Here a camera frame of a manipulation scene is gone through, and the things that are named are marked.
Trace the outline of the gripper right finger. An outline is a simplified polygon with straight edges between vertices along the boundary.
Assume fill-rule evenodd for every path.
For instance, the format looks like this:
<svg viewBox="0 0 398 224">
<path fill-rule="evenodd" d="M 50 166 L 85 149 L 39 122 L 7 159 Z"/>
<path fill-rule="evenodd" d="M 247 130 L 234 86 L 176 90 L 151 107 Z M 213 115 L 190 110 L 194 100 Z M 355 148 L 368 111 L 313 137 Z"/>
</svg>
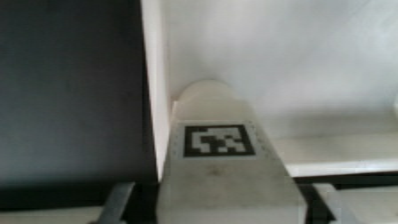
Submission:
<svg viewBox="0 0 398 224">
<path fill-rule="evenodd" d="M 307 203 L 305 222 L 304 224 L 332 224 L 337 220 L 336 215 L 327 207 L 320 193 L 309 183 L 298 184 L 298 190 Z"/>
</svg>

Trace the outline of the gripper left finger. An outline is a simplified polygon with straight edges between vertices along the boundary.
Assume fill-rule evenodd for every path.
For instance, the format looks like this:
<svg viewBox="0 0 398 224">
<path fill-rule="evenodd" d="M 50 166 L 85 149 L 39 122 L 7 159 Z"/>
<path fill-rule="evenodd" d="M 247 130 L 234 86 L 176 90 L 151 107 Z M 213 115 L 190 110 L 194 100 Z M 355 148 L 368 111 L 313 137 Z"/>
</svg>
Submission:
<svg viewBox="0 0 398 224">
<path fill-rule="evenodd" d="M 158 185 L 119 183 L 110 191 L 98 224 L 156 224 Z"/>
</svg>

